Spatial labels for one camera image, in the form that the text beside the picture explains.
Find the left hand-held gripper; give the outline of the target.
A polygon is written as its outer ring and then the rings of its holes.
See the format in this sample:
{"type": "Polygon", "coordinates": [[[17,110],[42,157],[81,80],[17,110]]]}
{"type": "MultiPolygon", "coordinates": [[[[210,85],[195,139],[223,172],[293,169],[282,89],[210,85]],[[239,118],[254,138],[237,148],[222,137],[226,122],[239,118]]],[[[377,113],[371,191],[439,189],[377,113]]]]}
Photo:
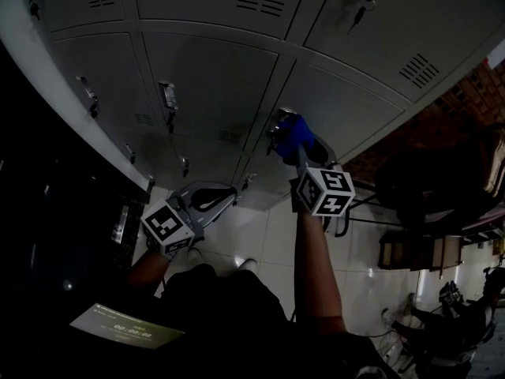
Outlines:
{"type": "Polygon", "coordinates": [[[158,200],[141,217],[148,248],[175,255],[203,241],[205,227],[235,202],[237,193],[221,182],[192,182],[158,200]],[[191,206],[191,216],[186,205],[191,206]]]}

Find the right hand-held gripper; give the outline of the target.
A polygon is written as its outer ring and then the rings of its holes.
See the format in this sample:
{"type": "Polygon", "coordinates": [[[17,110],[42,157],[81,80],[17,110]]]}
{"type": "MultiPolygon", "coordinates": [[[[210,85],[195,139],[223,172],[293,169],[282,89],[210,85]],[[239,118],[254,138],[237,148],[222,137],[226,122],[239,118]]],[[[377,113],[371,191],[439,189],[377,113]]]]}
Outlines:
{"type": "Polygon", "coordinates": [[[343,216],[356,195],[350,174],[336,163],[333,150],[317,135],[309,159],[320,167],[307,167],[305,148],[298,145],[297,178],[290,180],[292,211],[319,217],[343,216]]]}

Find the person's right forearm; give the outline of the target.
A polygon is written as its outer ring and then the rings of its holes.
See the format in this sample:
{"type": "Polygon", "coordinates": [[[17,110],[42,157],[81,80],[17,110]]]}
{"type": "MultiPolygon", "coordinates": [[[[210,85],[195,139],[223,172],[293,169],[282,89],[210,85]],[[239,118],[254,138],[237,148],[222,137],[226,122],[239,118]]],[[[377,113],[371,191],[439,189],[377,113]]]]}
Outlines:
{"type": "Polygon", "coordinates": [[[297,213],[294,298],[297,323],[305,331],[319,336],[346,331],[322,219],[303,210],[297,213]]]}

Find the blue cloth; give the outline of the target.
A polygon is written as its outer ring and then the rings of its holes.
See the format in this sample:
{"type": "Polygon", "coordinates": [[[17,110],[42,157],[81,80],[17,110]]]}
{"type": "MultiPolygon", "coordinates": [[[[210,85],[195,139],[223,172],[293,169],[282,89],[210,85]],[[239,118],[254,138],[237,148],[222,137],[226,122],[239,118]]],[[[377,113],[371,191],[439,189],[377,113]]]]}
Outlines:
{"type": "Polygon", "coordinates": [[[278,124],[273,137],[273,149],[290,166],[300,164],[300,150],[311,152],[315,137],[299,114],[288,114],[278,124]]]}

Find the black tablet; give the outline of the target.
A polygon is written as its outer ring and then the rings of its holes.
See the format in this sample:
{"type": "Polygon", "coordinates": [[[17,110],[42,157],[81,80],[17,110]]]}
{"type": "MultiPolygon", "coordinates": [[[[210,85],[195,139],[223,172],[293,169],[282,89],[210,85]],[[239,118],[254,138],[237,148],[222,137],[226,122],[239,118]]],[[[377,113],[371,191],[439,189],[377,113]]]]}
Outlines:
{"type": "Polygon", "coordinates": [[[145,349],[157,349],[185,333],[131,317],[99,303],[85,310],[71,327],[100,338],[145,349]]]}

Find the person's left forearm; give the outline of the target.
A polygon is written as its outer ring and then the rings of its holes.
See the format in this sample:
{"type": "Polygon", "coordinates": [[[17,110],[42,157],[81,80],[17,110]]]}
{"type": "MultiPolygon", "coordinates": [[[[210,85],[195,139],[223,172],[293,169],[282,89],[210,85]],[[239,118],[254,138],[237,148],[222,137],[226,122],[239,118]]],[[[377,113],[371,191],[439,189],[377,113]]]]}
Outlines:
{"type": "Polygon", "coordinates": [[[168,258],[151,248],[139,258],[125,275],[125,282],[135,290],[153,295],[170,265],[168,258]]]}

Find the brown wooden stool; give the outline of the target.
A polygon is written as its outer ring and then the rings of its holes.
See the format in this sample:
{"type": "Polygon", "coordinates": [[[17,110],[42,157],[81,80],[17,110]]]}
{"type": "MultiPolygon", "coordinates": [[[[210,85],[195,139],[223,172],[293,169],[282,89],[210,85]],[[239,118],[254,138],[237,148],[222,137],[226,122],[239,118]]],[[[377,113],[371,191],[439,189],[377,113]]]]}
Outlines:
{"type": "Polygon", "coordinates": [[[461,263],[462,245],[458,236],[433,237],[408,231],[388,231],[380,239],[380,269],[439,271],[443,276],[444,269],[461,263]]]}

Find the grey metal locker door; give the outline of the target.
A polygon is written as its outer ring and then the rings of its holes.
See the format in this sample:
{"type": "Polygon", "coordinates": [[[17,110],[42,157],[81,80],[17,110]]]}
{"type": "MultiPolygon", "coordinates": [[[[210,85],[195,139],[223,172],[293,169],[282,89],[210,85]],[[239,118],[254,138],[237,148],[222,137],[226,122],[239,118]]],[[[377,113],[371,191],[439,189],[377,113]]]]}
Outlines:
{"type": "Polygon", "coordinates": [[[280,107],[300,114],[339,159],[401,114],[399,107],[377,94],[300,61],[294,64],[273,114],[280,107]]]}

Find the white wall sign red edge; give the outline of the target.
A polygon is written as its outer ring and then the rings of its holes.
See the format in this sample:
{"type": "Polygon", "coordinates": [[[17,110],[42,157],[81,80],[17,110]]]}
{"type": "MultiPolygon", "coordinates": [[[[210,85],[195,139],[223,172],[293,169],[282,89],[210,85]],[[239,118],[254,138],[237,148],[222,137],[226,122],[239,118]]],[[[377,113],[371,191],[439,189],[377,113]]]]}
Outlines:
{"type": "Polygon", "coordinates": [[[486,56],[485,63],[489,69],[495,69],[503,60],[505,60],[505,39],[486,56]]]}

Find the black metal table frame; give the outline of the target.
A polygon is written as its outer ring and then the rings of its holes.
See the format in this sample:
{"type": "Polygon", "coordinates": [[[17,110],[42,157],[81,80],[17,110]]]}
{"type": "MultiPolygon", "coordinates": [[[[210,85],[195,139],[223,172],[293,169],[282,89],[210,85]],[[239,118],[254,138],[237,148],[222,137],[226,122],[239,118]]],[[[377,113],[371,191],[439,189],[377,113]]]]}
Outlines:
{"type": "Polygon", "coordinates": [[[323,227],[326,233],[335,238],[343,238],[352,227],[352,222],[404,228],[396,216],[396,211],[380,203],[374,185],[354,179],[352,182],[356,193],[354,199],[342,216],[324,217],[323,227]]]}

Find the person's black clothing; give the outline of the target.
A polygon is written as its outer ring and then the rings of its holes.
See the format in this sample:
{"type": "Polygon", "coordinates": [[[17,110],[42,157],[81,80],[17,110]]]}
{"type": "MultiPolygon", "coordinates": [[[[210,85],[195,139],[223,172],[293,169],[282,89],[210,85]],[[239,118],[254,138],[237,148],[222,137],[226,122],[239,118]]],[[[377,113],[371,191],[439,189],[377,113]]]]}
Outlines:
{"type": "Polygon", "coordinates": [[[368,338],[341,332],[312,334],[288,321],[278,298],[250,271],[228,277],[210,265],[179,272],[160,303],[167,321],[184,333],[159,349],[176,367],[212,377],[252,377],[251,363],[290,379],[400,379],[368,338]]]}

